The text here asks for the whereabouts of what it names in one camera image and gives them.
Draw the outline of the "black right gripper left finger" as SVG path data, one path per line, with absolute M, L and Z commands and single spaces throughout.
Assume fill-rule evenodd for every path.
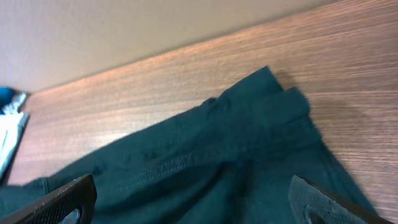
M 5 216 L 1 219 L 1 223 L 89 224 L 93 219 L 96 198 L 97 191 L 93 177 L 85 174 Z

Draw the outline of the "black shorts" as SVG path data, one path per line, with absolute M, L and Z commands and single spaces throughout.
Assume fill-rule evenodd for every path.
M 98 194 L 94 223 L 293 223 L 294 175 L 371 210 L 309 113 L 300 90 L 284 90 L 264 67 L 50 177 L 2 188 L 1 215 L 85 174 Z

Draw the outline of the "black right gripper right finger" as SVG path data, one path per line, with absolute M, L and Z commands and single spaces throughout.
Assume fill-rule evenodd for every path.
M 299 224 L 392 224 L 379 215 L 321 188 L 303 177 L 293 176 L 288 194 Z

